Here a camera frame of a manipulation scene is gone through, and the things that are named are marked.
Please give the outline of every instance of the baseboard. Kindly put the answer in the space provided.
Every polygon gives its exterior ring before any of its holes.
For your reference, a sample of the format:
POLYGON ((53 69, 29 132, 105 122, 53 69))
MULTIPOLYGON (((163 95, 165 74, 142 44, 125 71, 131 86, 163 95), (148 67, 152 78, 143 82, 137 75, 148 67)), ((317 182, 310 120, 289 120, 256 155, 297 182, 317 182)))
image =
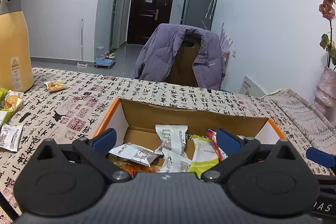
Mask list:
POLYGON ((57 59, 57 58, 44 58, 44 57, 31 57, 31 61, 35 62, 49 62, 49 63, 57 63, 57 64, 66 64, 66 65, 75 65, 77 66, 78 63, 87 63, 89 67, 94 67, 95 62, 87 62, 87 61, 80 61, 80 60, 69 60, 69 59, 57 59))

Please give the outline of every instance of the dark brown door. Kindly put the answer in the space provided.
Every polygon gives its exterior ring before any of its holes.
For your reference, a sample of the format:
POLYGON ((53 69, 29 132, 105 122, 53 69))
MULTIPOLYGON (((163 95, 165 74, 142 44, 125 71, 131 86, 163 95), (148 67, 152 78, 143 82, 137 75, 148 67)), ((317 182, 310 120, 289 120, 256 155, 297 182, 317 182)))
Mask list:
POLYGON ((169 23, 173 0, 132 0, 127 43, 145 45, 157 26, 169 23))

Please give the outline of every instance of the warning triangle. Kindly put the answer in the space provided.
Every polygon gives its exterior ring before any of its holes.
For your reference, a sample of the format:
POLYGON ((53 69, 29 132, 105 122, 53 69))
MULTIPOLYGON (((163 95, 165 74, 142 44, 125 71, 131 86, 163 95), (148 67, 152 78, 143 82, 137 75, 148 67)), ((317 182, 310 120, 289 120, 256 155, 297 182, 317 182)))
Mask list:
POLYGON ((19 64, 18 64, 17 61, 14 59, 13 64, 12 64, 12 68, 17 67, 18 65, 19 65, 19 64))

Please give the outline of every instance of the pink vase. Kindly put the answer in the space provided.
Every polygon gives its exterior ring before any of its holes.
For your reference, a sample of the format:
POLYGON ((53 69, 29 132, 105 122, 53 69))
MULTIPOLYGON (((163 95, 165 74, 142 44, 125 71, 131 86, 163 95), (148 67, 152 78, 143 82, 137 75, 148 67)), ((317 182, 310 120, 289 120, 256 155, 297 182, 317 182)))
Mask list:
POLYGON ((336 71, 324 67, 320 81, 316 85, 313 105, 325 114, 327 110, 336 106, 336 71))

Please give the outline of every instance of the purple jacket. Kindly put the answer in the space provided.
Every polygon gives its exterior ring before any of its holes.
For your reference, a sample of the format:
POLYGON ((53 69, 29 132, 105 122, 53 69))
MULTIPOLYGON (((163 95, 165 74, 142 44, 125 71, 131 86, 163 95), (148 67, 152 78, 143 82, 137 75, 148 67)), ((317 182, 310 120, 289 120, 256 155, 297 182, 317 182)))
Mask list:
POLYGON ((193 63, 198 86, 219 90, 225 77, 226 66, 218 35, 187 25, 160 24, 141 50, 135 63, 133 77, 163 82, 169 75, 186 34, 198 35, 201 38, 201 48, 193 63))

